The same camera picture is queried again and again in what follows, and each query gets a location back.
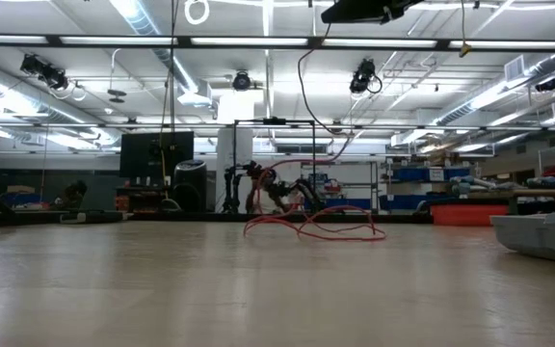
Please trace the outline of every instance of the ceiling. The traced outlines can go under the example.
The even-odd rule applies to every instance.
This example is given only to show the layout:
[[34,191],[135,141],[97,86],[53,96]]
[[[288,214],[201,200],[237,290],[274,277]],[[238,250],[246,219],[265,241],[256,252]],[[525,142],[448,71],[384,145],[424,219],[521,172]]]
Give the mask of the ceiling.
[[[184,15],[184,1],[178,9],[175,32],[177,35],[246,35],[246,36],[323,36],[327,26],[320,13],[326,8],[318,3],[307,6],[285,7],[286,0],[274,3],[267,13],[273,19],[263,29],[262,0],[246,1],[248,5],[209,0],[210,15],[200,25],[192,25]],[[424,4],[459,4],[455,1],[428,1]],[[492,5],[496,2],[482,4]],[[555,40],[555,10],[518,11],[519,7],[555,6],[550,1],[515,1],[508,9],[492,17],[492,9],[473,10],[473,3],[465,4],[464,28],[466,35],[476,33],[476,39]],[[163,34],[170,32],[171,1],[145,0],[147,12]],[[193,6],[198,17],[201,5]],[[74,34],[74,35],[133,35],[123,17],[108,0],[0,0],[0,33],[15,34]],[[332,37],[396,37],[403,38],[459,38],[462,34],[462,13],[459,9],[433,11],[412,8],[398,19],[383,26],[376,24],[333,25]],[[114,104],[106,91],[110,88],[111,55],[113,49],[88,48],[12,48],[0,47],[0,69],[10,75],[26,78],[19,71],[23,55],[33,53],[57,67],[66,69],[68,77],[77,80],[89,92],[82,101],[69,97],[65,102],[104,121],[140,122],[162,120],[167,69],[148,49],[123,49],[116,56],[113,88],[128,92],[123,104]],[[264,91],[267,86],[267,58],[263,50],[243,49],[185,49],[176,54],[184,68],[197,79],[206,80],[218,98],[232,93],[225,76],[245,69],[261,90],[250,91],[257,99],[256,117],[266,116]],[[301,50],[271,52],[275,93],[272,115],[288,119],[309,119],[301,96],[297,62]],[[417,109],[441,109],[468,93],[504,74],[504,65],[519,54],[470,53],[460,58],[457,53],[390,51],[319,50],[303,63],[304,82],[310,107],[322,121],[407,123],[417,122]],[[528,54],[525,60],[536,60],[541,55]],[[348,89],[353,71],[363,58],[374,59],[382,69],[383,90],[377,95],[353,100]],[[36,87],[45,86],[32,78],[26,80]],[[410,91],[412,84],[417,88]],[[495,102],[487,111],[500,115],[511,113],[527,102],[522,91]],[[112,109],[107,114],[105,109]],[[213,112],[203,108],[185,107],[176,103],[174,112],[178,122],[212,122]],[[213,130],[202,130],[207,135]],[[369,132],[365,136],[387,136],[391,132]],[[289,133],[286,136],[305,136]]]

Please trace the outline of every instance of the floor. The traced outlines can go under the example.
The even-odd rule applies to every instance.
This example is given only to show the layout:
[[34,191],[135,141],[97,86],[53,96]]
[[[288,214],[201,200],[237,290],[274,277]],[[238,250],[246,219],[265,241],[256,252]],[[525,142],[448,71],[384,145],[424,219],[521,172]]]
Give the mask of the floor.
[[0,229],[0,347],[554,346],[555,262],[490,228],[380,243],[265,226]]

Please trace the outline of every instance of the coiled red cable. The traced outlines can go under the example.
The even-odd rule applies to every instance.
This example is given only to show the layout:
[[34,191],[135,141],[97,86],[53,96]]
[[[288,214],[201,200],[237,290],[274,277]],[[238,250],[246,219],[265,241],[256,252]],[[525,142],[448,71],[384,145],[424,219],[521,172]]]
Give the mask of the coiled red cable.
[[[331,159],[316,160],[315,162],[316,163],[324,163],[324,162],[334,161],[335,159],[337,159],[342,154],[342,152],[344,152],[344,149],[346,149],[346,146],[348,145],[348,143],[349,143],[349,141],[346,141],[344,143],[344,147]],[[286,163],[313,163],[313,162],[314,161],[309,160],[309,159],[289,159],[289,160],[279,161],[279,162],[275,163],[274,165],[266,168],[265,171],[263,171],[263,173],[258,178],[258,181],[262,182],[263,178],[269,172],[269,170],[273,169],[274,167],[276,167],[278,165],[286,164]],[[260,201],[260,187],[256,186],[256,201],[254,202],[254,204],[258,205],[259,201]],[[293,204],[289,211],[287,211],[283,214],[280,214],[280,215],[263,215],[262,209],[258,208],[258,210],[260,211],[261,216],[256,217],[252,220],[249,220],[246,223],[246,225],[244,226],[244,229],[243,229],[244,237],[248,235],[248,232],[253,227],[256,227],[260,224],[275,223],[275,224],[281,224],[285,227],[289,227],[289,228],[295,230],[297,232],[297,236],[305,235],[305,236],[309,236],[309,237],[313,237],[313,238],[317,238],[317,239],[321,239],[321,240],[325,240],[325,241],[382,241],[386,238],[386,233],[384,231],[376,228],[376,226],[374,225],[372,215],[369,212],[362,209],[362,208],[359,208],[359,207],[356,207],[356,206],[351,206],[351,205],[328,207],[328,208],[325,208],[325,209],[317,212],[316,214],[314,214],[311,217],[308,217],[307,215],[304,214],[305,222],[300,227],[296,227],[294,224],[284,220],[283,218],[293,214],[294,211],[296,211],[297,206],[298,206],[297,204]],[[318,218],[319,216],[325,215],[325,214],[327,214],[329,212],[332,212],[332,211],[344,211],[344,210],[356,210],[356,211],[363,212],[363,214],[365,214],[365,216],[367,216],[368,224],[363,224],[363,225],[359,225],[359,226],[355,226],[355,227],[343,227],[343,228],[339,228],[339,229],[328,229],[328,228],[320,226],[319,224],[317,224],[315,222],[316,218]],[[319,234],[316,234],[316,233],[313,233],[313,232],[310,232],[310,231],[304,231],[304,228],[307,227],[308,225],[316,226],[316,227],[320,228],[323,231],[331,232],[331,233],[339,233],[341,231],[350,231],[350,230],[355,230],[355,229],[367,227],[367,228],[372,230],[372,236],[370,236],[370,237],[354,237],[354,236],[328,237],[328,236],[319,235]]]

